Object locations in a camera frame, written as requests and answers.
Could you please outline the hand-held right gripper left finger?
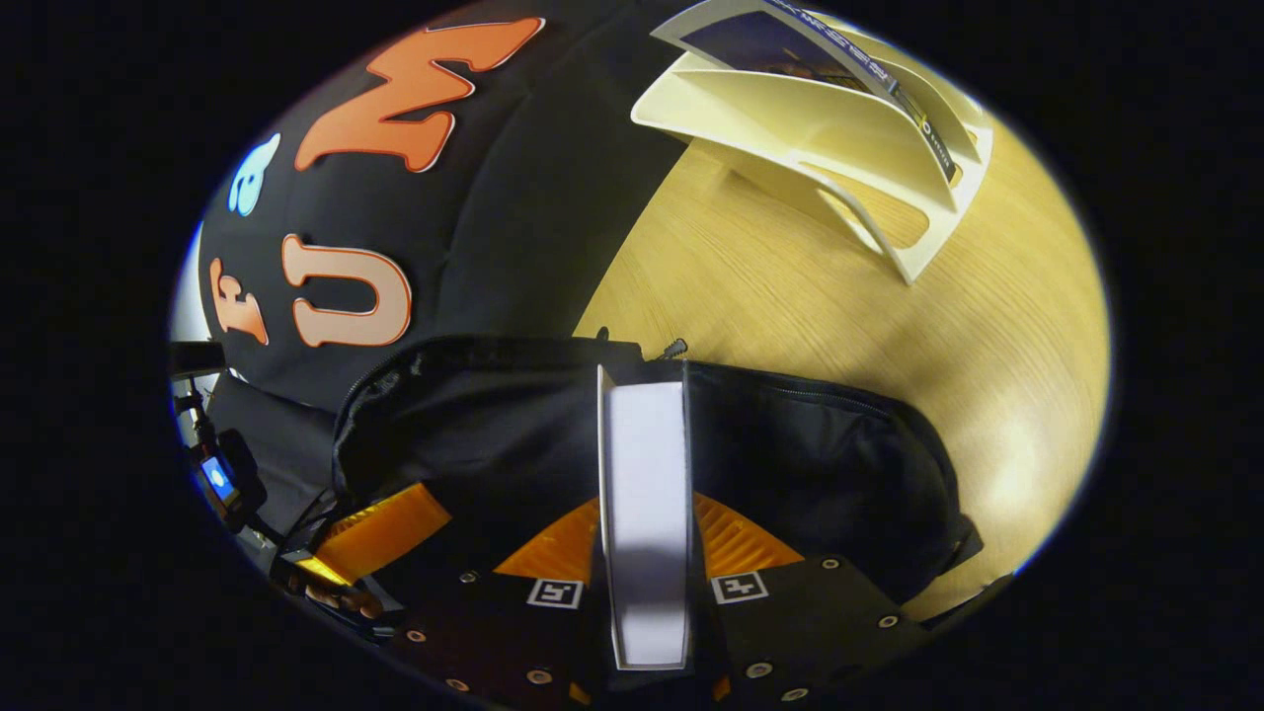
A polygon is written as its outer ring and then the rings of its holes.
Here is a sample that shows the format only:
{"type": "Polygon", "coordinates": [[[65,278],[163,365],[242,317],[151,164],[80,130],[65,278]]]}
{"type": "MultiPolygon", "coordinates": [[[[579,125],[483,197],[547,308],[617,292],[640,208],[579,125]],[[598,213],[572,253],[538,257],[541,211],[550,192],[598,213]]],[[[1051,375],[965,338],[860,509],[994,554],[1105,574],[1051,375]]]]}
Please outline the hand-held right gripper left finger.
{"type": "Polygon", "coordinates": [[[597,500],[460,501],[391,564],[393,657],[492,710],[588,710],[599,697],[592,591],[597,500]]]}

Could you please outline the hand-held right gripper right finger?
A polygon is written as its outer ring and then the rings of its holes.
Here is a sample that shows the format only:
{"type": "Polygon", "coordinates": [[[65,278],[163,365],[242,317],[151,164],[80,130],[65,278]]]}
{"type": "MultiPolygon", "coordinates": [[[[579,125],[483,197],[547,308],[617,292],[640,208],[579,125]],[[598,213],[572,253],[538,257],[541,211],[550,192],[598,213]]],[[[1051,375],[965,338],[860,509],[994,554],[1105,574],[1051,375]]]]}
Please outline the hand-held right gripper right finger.
{"type": "Polygon", "coordinates": [[[700,676],[713,710],[801,707],[929,641],[925,626],[838,554],[805,555],[696,495],[700,676]]]}

